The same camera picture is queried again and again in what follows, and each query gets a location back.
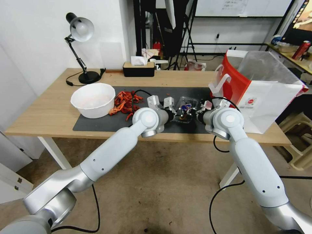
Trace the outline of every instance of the floor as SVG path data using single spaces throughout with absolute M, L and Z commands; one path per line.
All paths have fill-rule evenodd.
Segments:
M 103 140 L 55 138 L 72 166 L 78 165 Z M 273 148 L 264 147 L 280 175 L 311 176 L 288 166 Z M 209 202 L 232 164 L 231 155 L 212 144 L 139 141 L 109 173 L 95 183 L 101 228 L 99 233 L 213 233 Z M 59 169 L 47 151 L 18 173 L 37 186 Z M 242 181 L 241 175 L 234 182 Z M 292 203 L 312 215 L 310 181 L 285 179 Z M 75 194 L 77 204 L 64 225 L 95 229 L 97 213 L 92 189 Z M 0 229 L 27 214 L 22 201 L 0 205 Z M 263 215 L 246 184 L 221 192 L 212 207 L 217 233 L 280 233 Z M 58 233 L 77 233 L 60 230 Z

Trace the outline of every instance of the white bowl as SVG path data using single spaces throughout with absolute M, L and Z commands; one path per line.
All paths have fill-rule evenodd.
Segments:
M 71 96 L 71 104 L 87 118 L 95 119 L 108 114 L 114 107 L 115 89 L 104 83 L 88 84 Z

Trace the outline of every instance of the lamp shade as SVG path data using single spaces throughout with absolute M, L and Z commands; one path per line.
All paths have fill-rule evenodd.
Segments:
M 93 23 L 82 17 L 77 17 L 74 13 L 67 13 L 66 20 L 70 24 L 71 36 L 79 42 L 89 40 L 94 33 Z

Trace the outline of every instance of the white table leg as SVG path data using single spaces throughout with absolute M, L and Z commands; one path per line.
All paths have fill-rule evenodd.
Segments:
M 227 171 L 221 182 L 219 183 L 220 188 L 223 188 L 226 185 L 229 185 L 232 180 L 234 180 L 235 176 L 239 173 L 239 169 L 235 163 L 232 164 L 230 169 Z
M 58 148 L 51 137 L 40 136 L 38 138 L 62 169 L 72 168 L 62 151 Z

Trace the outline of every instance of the light stand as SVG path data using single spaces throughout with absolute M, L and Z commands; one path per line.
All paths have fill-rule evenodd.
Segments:
M 65 37 L 65 41 L 69 45 L 69 48 L 75 55 L 77 62 L 83 70 L 83 73 L 78 78 L 80 83 L 91 84 L 100 80 L 101 76 L 97 72 L 87 71 L 85 63 L 78 57 L 71 44 L 74 41 L 84 42 L 89 40 L 94 32 L 93 23 L 86 18 L 77 17 L 74 13 L 67 13 L 66 20 L 70 24 L 71 34 Z

